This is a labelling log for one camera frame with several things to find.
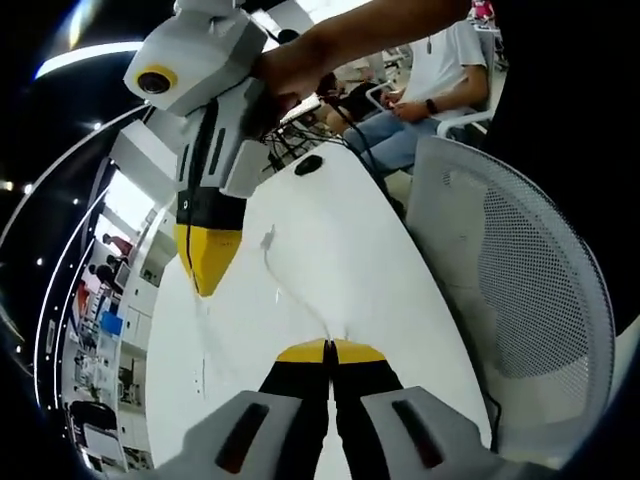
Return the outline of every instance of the jeans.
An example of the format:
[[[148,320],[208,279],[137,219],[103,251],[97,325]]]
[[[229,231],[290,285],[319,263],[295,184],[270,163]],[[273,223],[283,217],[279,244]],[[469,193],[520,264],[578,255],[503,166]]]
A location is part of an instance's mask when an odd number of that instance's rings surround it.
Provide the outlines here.
[[[435,135],[438,120],[427,118],[419,123],[403,122],[391,112],[381,112],[358,124],[358,129],[367,139],[375,164],[367,153],[362,137],[353,128],[344,132],[343,138],[374,171],[390,175],[397,170],[410,169],[416,157],[418,137]]]

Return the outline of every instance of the chair backrest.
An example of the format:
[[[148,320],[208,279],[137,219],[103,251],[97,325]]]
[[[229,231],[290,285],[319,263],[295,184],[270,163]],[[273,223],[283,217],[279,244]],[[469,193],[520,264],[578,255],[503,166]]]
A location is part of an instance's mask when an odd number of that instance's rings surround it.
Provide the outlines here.
[[[438,137],[418,144],[406,222],[502,405],[501,453],[568,455],[613,371],[611,305],[587,245],[526,177]]]
[[[491,107],[491,94],[493,92],[493,74],[496,63],[496,45],[495,45],[495,35],[491,32],[484,31],[476,31],[478,33],[478,38],[480,39],[480,48],[482,49],[482,56],[484,57],[484,61],[487,63],[487,81],[489,84],[489,96],[487,100],[482,102],[482,104],[477,105],[478,111],[489,110]]]

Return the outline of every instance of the white t-shirt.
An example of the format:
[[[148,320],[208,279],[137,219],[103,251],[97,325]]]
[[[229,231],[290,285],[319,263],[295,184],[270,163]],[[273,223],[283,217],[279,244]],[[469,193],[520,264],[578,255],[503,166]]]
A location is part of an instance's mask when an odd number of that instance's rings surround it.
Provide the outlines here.
[[[413,67],[401,103],[422,102],[451,91],[466,78],[463,65],[486,67],[478,34],[466,20],[432,35],[431,53],[428,51],[428,43],[429,39],[423,38],[411,44]],[[433,118],[455,118],[468,110],[449,110],[434,115]]]

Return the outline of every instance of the camera lens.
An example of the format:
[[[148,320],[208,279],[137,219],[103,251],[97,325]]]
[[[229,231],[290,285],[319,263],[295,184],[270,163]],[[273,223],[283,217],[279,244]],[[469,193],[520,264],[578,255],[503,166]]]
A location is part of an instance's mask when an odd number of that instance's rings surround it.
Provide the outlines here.
[[[138,86],[145,93],[159,94],[171,88],[171,81],[161,73],[147,72],[138,77]]]

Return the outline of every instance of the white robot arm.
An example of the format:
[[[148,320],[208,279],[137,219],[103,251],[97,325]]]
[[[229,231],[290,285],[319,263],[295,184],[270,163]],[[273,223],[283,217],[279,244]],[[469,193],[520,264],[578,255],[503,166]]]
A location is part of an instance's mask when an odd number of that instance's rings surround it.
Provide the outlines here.
[[[124,82],[156,108],[187,118],[178,158],[178,251],[202,296],[213,293],[241,238],[244,205],[277,125],[264,84],[250,76],[267,41],[238,1],[180,0],[144,41]]]

